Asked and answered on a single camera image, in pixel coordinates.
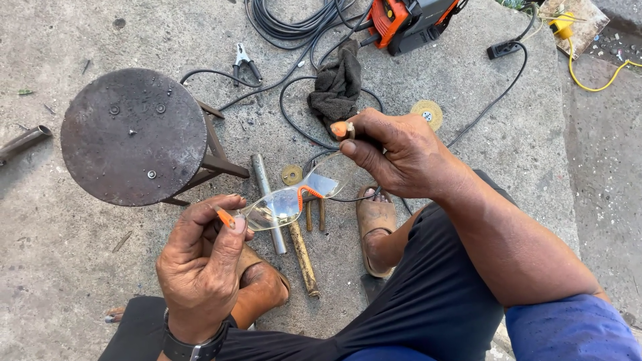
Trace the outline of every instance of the fingernail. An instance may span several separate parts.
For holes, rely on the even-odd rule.
[[[352,155],[357,151],[357,145],[353,141],[343,141],[340,148],[345,155]]]
[[[230,232],[234,234],[245,234],[245,215],[236,215],[234,216],[234,229],[230,229]]]

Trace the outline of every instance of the black rag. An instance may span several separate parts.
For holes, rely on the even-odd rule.
[[[350,39],[337,50],[338,59],[322,66],[317,73],[315,90],[308,95],[312,114],[334,137],[330,125],[357,114],[355,104],[361,92],[361,64],[357,60],[359,44]]]

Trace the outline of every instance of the black pants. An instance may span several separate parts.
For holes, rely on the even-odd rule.
[[[486,173],[476,173],[513,202]],[[99,361],[156,360],[164,310],[160,297],[132,299]],[[231,328],[216,360],[333,361],[364,348],[406,346],[438,361],[480,361],[502,316],[502,306],[475,270],[453,224],[432,203],[413,224],[384,289],[341,332],[321,340]]]

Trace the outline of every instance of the clear lens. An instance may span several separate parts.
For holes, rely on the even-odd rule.
[[[341,152],[326,157],[302,183],[319,192],[324,198],[329,198],[341,191],[352,179],[357,165],[352,159]]]
[[[248,228],[264,231],[294,222],[300,215],[297,189],[298,186],[280,189],[241,209]]]

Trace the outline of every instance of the hand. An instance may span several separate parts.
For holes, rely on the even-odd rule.
[[[242,215],[236,229],[222,225],[213,205],[245,207],[239,195],[217,195],[187,208],[156,262],[160,289],[169,312],[169,330],[182,342],[199,344],[212,337],[236,303],[236,275],[247,231]]]
[[[379,141],[382,154],[362,140],[344,140],[341,152],[366,169],[388,192],[404,198],[435,200],[463,184],[468,166],[457,159],[439,140],[421,116],[386,116],[372,108],[348,119],[357,138]]]

